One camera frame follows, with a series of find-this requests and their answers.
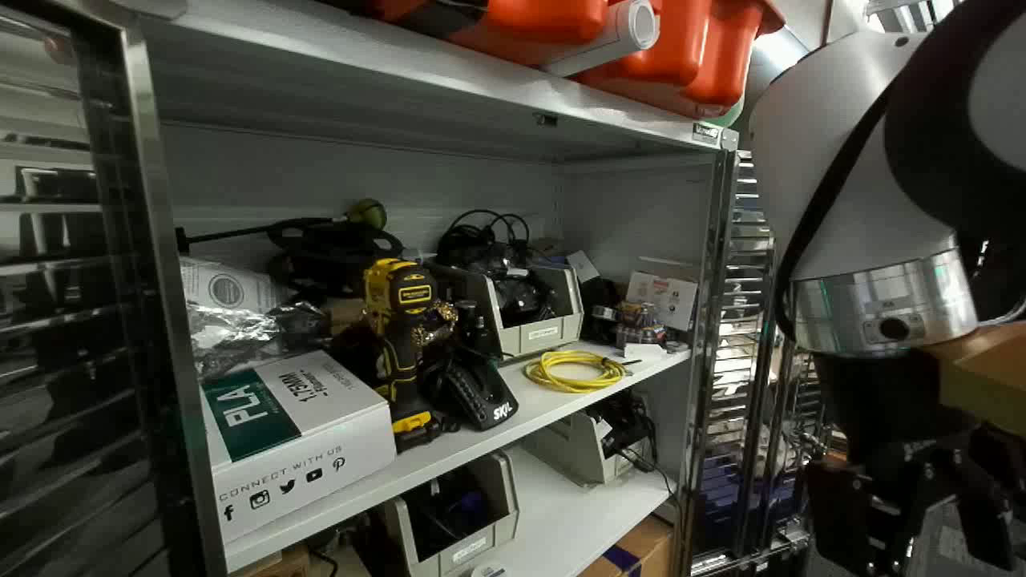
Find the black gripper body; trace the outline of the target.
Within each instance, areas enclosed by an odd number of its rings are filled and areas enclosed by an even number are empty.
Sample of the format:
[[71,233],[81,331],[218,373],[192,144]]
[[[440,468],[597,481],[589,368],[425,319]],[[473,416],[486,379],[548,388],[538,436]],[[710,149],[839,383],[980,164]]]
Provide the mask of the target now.
[[817,552],[853,577],[903,577],[927,514],[946,499],[974,560],[1016,567],[1016,442],[998,429],[862,464],[810,462],[806,488]]

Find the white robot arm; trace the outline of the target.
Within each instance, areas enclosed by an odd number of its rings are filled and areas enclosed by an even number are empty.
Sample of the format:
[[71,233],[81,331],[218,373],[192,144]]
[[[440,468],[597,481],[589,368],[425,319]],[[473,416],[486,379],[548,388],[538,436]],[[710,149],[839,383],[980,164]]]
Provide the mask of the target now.
[[1026,0],[958,0],[806,54],[750,111],[771,319],[845,438],[806,468],[813,545],[853,577],[903,577],[938,502],[974,560],[1021,565],[1021,436],[941,368],[1021,319],[1021,54]]

